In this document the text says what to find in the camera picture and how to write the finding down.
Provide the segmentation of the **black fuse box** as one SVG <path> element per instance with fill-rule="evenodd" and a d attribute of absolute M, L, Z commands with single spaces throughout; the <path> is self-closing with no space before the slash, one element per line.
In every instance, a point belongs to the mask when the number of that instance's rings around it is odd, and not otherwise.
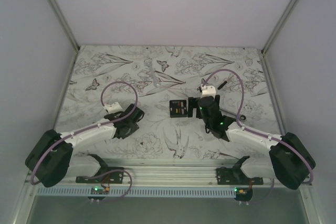
<path fill-rule="evenodd" d="M 186 100 L 170 100 L 169 101 L 170 118 L 186 118 L 187 101 Z"/>

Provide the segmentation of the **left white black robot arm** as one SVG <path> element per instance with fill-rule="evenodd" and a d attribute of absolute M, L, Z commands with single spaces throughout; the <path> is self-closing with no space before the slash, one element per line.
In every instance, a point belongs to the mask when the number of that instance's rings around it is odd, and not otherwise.
<path fill-rule="evenodd" d="M 98 122 L 72 132 L 46 131 L 25 160 L 26 167 L 45 187 L 63 179 L 81 184 L 103 182 L 112 171 L 117 184 L 122 182 L 122 167 L 110 167 L 98 154 L 88 154 L 89 147 L 113 138 L 125 139 L 139 129 L 144 111 L 130 104 L 123 110 L 119 104 L 108 107 L 108 114 Z"/>

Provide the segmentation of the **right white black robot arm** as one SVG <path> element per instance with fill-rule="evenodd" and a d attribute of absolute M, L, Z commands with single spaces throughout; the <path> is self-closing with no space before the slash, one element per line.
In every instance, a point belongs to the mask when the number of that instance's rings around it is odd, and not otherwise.
<path fill-rule="evenodd" d="M 270 178 L 293 190 L 311 183 L 316 163 L 295 134 L 273 135 L 240 125 L 235 118 L 221 113 L 218 95 L 190 98 L 188 115 L 192 116 L 194 110 L 196 117 L 203 120 L 206 133 L 262 153 L 259 158 L 248 154 L 238 160 L 232 168 L 236 183 L 242 185 L 256 177 Z"/>

